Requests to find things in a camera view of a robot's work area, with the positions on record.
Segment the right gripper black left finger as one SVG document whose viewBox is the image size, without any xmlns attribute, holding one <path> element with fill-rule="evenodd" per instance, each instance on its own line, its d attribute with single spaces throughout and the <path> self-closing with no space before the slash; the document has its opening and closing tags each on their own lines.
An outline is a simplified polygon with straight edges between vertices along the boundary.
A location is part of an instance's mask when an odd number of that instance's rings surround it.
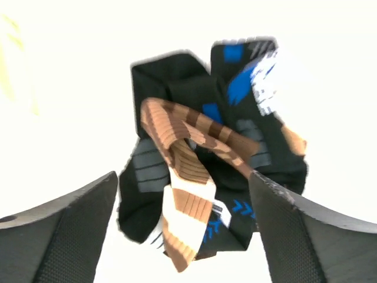
<svg viewBox="0 0 377 283">
<path fill-rule="evenodd" d="M 117 174 L 109 172 L 1 218 L 1 282 L 93 282 L 117 186 Z"/>
</svg>

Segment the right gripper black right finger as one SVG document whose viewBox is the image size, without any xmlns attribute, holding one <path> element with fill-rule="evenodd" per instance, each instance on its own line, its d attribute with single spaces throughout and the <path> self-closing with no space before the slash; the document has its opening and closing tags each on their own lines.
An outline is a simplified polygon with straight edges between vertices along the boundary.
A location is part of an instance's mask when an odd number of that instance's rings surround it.
<svg viewBox="0 0 377 283">
<path fill-rule="evenodd" d="M 258 172 L 249 179 L 272 282 L 376 282 L 376 224 L 298 195 Z"/>
</svg>

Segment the brown striped sock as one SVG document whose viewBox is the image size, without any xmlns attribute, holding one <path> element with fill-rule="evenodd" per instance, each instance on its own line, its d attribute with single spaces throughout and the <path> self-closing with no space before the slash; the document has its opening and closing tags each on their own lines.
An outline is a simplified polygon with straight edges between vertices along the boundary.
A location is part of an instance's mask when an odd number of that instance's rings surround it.
<svg viewBox="0 0 377 283">
<path fill-rule="evenodd" d="M 259 143 L 203 113 L 162 98 L 143 100 L 140 120 L 168 168 L 162 235 L 164 249 L 181 273 L 196 259 L 216 194 L 213 178 L 187 141 L 210 150 L 245 178 L 252 173 L 248 160 L 259 151 Z"/>
</svg>

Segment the black sock with blue accents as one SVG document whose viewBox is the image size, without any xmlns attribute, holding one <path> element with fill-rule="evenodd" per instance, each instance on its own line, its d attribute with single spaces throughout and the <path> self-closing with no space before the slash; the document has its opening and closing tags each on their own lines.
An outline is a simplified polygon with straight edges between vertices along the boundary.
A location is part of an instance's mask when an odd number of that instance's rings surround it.
<svg viewBox="0 0 377 283">
<path fill-rule="evenodd" d="M 211 74 L 224 83 L 232 127 L 259 142 L 251 167 L 278 184 L 302 194 L 307 176 L 305 156 L 291 152 L 277 114 L 277 42 L 274 37 L 216 41 L 211 48 Z"/>
</svg>

